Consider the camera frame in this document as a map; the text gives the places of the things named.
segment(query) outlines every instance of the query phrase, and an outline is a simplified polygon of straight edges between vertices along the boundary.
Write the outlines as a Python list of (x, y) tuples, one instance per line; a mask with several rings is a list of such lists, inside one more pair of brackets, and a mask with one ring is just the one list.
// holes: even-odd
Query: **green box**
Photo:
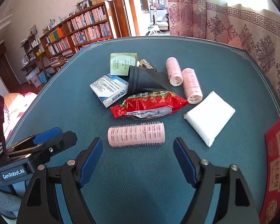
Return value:
[(116, 76), (127, 76), (129, 67), (137, 66), (137, 53), (111, 53), (110, 74)]

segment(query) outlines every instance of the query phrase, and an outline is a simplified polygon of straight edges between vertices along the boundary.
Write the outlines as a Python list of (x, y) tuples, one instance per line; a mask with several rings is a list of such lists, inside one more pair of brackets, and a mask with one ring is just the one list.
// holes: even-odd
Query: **pink hair roller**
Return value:
[(152, 122), (111, 127), (108, 141), (112, 147), (161, 144), (165, 142), (164, 124)]
[(170, 84), (175, 87), (181, 85), (183, 78), (177, 59), (169, 57), (166, 60), (166, 67)]
[(184, 93), (187, 96), (188, 102), (192, 105), (200, 103), (202, 92), (194, 69), (184, 69), (182, 71), (182, 77), (184, 78)]

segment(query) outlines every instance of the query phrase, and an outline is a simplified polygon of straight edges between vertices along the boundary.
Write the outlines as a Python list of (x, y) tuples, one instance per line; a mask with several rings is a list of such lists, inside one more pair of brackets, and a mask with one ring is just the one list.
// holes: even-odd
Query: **metal screw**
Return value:
[(69, 166), (73, 166), (75, 163), (76, 163), (76, 161), (73, 159), (67, 161), (67, 165), (69, 165)]
[(205, 166), (207, 166), (210, 162), (208, 160), (202, 159), (201, 163)]
[(230, 167), (234, 171), (237, 171), (239, 169), (239, 167), (237, 165), (235, 165), (235, 164), (232, 164)]
[(37, 167), (38, 170), (43, 170), (45, 168), (45, 165), (41, 164)]

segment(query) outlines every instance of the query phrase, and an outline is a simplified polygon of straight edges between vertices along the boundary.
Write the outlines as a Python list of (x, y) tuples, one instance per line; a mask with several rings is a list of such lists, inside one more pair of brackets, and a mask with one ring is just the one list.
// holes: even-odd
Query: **dark teal table mat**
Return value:
[[(175, 114), (151, 121), (164, 123), (162, 145), (114, 149), (107, 130), (114, 125), (142, 123), (113, 118), (89, 85), (109, 73), (110, 53), (136, 52), (158, 71), (175, 57), (181, 69), (193, 68), (204, 98), (215, 91), (236, 111), (209, 148), (183, 118), (187, 105)], [(183, 87), (172, 87), (184, 97)], [(59, 127), (77, 134), (77, 144), (47, 164), (58, 166), (75, 158), (94, 137), (102, 138), (104, 152), (89, 184), (82, 189), (97, 224), (178, 224), (194, 189), (186, 183), (172, 149), (181, 136), (200, 158), (217, 166), (237, 164), (260, 212), (266, 187), (267, 156), (264, 134), (280, 117), (280, 103), (271, 84), (244, 50), (217, 42), (171, 36), (122, 38), (93, 43), (75, 54), (42, 89), (18, 122), (8, 144)], [(215, 187), (205, 223), (212, 223), (219, 195)], [(71, 223), (63, 193), (57, 194), (64, 223)]]

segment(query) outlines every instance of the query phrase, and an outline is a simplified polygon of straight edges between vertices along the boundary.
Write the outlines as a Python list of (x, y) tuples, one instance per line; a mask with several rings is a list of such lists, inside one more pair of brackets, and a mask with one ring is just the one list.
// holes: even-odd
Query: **white folded napkin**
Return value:
[(202, 140), (210, 147), (235, 109), (212, 91), (199, 105), (184, 115)]

